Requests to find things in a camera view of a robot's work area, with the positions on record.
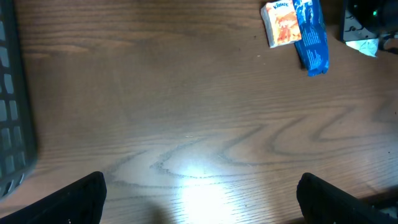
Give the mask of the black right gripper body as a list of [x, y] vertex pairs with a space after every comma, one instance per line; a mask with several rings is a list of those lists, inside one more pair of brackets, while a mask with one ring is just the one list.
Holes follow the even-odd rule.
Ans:
[[397, 34], [397, 0], [344, 0], [340, 40], [351, 42]]

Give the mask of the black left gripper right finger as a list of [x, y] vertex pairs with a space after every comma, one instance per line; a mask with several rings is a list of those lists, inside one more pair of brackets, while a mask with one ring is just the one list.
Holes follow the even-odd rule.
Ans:
[[396, 195], [367, 203], [306, 172], [296, 196], [306, 223], [397, 223]]

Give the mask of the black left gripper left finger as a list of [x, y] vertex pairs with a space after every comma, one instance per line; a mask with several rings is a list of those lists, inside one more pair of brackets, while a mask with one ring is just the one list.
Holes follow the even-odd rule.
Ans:
[[107, 188], [100, 171], [1, 218], [1, 224], [99, 224]]

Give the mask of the mint green tissue pack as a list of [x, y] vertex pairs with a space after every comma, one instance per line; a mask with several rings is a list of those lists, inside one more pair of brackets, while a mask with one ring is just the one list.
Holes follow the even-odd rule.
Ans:
[[345, 42], [345, 44], [364, 55], [376, 57], [379, 39], [353, 40]]

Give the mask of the blue Oreo cookie pack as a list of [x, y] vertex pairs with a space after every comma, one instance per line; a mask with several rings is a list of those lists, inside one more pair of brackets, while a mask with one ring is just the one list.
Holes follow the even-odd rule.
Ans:
[[325, 74], [329, 69], [329, 50], [322, 7], [319, 0], [294, 0], [302, 39], [294, 43], [308, 76]]

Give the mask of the orange tissue pack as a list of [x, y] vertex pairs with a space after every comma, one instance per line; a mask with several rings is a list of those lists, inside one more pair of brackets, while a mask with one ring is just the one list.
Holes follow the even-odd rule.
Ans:
[[293, 0], [267, 2], [261, 8], [270, 48], [298, 42], [302, 39]]

